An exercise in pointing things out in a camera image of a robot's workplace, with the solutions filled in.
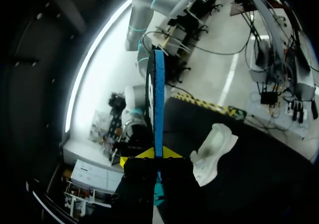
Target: white foam object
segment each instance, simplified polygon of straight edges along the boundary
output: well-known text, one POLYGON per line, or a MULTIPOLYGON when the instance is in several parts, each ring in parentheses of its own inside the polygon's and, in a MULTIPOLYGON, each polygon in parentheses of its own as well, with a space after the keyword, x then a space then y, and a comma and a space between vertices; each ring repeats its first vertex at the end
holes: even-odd
POLYGON ((192 151, 190 159, 194 165, 193 174, 201 187, 217 176, 219 159, 234 147, 237 139, 226 125, 215 123, 198 152, 192 151))

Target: black surface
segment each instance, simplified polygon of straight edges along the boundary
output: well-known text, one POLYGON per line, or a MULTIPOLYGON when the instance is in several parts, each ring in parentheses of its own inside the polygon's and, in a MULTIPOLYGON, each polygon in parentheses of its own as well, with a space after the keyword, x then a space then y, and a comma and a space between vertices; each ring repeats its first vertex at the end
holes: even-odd
POLYGON ((164 145, 188 157, 214 123, 227 125, 239 138, 220 158, 217 177, 202 187, 207 206, 229 217, 282 216, 303 195, 301 187, 313 174, 312 164, 253 127, 175 98, 165 106, 164 145))
POLYGON ((165 158, 160 171, 164 192, 160 213, 164 223, 203 223, 207 218, 204 195, 193 176, 191 160, 165 158))
POLYGON ((65 115, 78 70, 101 26, 125 1, 71 0, 61 7, 54 0, 0 0, 0 154, 5 186, 23 207, 16 210, 32 215, 29 200, 23 202, 27 178, 48 185, 69 138, 65 115), (84 33, 70 22, 79 18, 75 7, 84 33))
POLYGON ((154 159, 129 158, 112 195, 109 223, 152 223, 157 167, 154 159))
POLYGON ((260 95, 262 105, 275 105, 278 102, 277 92, 262 92, 260 95))
POLYGON ((215 3, 216 0, 196 0, 190 8, 190 12, 198 17, 198 19, 202 19, 217 7, 215 3))

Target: white logo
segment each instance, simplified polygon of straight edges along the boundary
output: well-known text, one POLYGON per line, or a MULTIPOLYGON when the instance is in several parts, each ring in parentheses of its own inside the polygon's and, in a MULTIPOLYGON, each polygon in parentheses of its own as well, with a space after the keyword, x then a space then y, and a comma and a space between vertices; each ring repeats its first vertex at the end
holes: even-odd
POLYGON ((149 74, 149 117, 151 120, 151 125, 154 131, 154 96, 153 96, 153 84, 152 84, 152 79, 151 75, 149 74))

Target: white wall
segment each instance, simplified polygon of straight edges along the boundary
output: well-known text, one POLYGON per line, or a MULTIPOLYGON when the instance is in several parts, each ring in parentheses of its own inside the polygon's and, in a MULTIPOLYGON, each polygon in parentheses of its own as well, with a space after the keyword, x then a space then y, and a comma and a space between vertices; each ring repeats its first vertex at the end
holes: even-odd
MULTIPOLYGON (((108 100, 112 92, 122 93, 126 86, 144 82, 136 68, 137 51, 125 50, 130 15, 131 9, 122 14, 101 41, 87 67, 72 115, 71 137, 63 148, 65 163, 72 165, 79 158, 100 167, 110 166, 101 153, 101 146, 88 140, 88 136, 95 110, 111 111, 108 100)), ((148 31, 154 30, 163 18, 155 13, 148 31)))

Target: power strip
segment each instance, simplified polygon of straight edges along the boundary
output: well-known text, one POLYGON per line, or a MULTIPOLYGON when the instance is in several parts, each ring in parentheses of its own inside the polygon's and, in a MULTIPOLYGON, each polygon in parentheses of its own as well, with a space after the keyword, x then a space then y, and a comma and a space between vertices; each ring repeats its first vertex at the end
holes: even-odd
MULTIPOLYGON (((290 115, 291 117, 294 115, 294 110, 289 108, 289 104, 286 106, 286 114, 290 115)), ((297 112, 297 120, 299 120, 300 112, 297 112)), ((308 118, 308 110, 304 108, 304 120, 308 118)))

